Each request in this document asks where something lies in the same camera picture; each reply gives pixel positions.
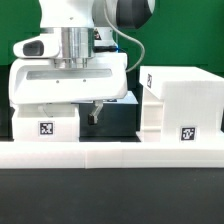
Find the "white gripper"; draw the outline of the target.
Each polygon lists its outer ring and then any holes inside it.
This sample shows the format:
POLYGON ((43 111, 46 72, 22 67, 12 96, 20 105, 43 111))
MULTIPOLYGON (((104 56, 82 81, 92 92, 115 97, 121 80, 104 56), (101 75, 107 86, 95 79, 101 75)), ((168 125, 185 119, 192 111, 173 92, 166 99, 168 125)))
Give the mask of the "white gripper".
MULTIPOLYGON (((15 105, 43 104, 38 111, 52 118, 45 103, 123 98, 127 93, 127 56, 102 53, 90 59, 86 68, 56 69, 51 59, 17 59, 10 70, 9 99, 15 105)), ((88 124, 96 125, 103 108, 95 101, 88 124)))

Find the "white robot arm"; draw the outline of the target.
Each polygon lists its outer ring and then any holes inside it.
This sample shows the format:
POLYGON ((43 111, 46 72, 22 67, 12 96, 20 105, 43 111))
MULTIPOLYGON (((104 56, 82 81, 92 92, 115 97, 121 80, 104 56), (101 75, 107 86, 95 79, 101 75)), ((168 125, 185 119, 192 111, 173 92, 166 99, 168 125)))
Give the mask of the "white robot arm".
POLYGON ((127 94, 131 69, 113 35, 143 26, 155 0, 39 0, 39 5, 41 33, 13 46, 10 103, 92 101, 95 123, 105 100, 127 94))

